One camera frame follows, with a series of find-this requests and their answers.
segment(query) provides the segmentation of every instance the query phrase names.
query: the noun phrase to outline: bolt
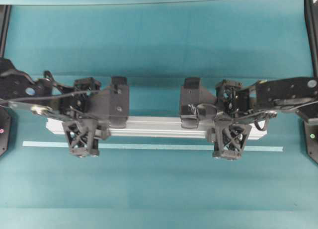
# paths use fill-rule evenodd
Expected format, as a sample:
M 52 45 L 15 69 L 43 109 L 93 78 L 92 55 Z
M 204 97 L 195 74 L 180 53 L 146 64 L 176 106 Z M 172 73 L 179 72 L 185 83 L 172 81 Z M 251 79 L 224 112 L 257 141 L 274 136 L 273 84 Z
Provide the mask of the bolt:
M 310 88 L 313 88 L 313 87 L 317 86 L 317 81 L 312 79 L 312 80 L 308 81 L 307 86 Z
M 35 90 L 33 88 L 30 88 L 28 87 L 26 90 L 25 90 L 26 94 L 30 95 L 30 96 L 33 96 L 35 94 Z

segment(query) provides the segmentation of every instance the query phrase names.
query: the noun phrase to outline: black frame post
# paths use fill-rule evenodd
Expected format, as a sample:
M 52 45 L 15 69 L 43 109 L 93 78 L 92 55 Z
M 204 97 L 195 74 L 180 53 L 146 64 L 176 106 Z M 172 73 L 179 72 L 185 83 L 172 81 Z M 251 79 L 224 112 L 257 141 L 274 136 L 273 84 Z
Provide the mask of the black frame post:
M 0 58 L 4 57 L 6 35 L 9 27 L 11 6 L 0 5 Z

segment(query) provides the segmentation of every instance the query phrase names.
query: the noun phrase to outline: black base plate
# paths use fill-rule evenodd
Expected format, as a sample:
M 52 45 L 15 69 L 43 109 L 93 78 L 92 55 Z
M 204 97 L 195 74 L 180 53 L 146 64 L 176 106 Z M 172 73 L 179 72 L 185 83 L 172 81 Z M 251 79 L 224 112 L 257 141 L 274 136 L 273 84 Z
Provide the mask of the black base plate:
M 316 163 L 318 163 L 318 126 L 311 126 L 306 122 L 304 122 L 304 125 L 307 144 L 307 154 Z
M 7 110 L 0 107 L 0 156 L 8 149 L 10 126 L 11 116 Z

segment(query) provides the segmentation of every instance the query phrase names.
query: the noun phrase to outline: mounting hole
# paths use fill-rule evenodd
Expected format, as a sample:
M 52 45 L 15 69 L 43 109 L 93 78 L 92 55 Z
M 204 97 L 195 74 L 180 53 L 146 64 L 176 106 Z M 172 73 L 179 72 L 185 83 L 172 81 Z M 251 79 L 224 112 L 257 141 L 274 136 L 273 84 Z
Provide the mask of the mounting hole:
M 34 96 L 35 94 L 35 90 L 33 88 L 30 88 L 28 87 L 26 90 L 25 90 L 25 93 L 30 95 L 30 96 Z

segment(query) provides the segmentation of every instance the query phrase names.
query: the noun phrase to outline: white tape line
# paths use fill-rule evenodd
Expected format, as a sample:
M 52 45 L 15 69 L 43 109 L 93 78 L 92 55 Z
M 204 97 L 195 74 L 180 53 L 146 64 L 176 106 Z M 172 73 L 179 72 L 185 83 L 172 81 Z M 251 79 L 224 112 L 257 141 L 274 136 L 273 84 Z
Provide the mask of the white tape line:
M 67 148 L 68 144 L 63 142 L 23 141 L 25 147 L 53 147 Z M 99 144 L 100 149 L 122 149 L 122 150 L 191 150 L 211 151 L 213 146 L 205 145 L 149 145 L 149 144 Z M 283 147 L 276 146 L 246 146 L 245 151 L 258 152 L 283 152 Z

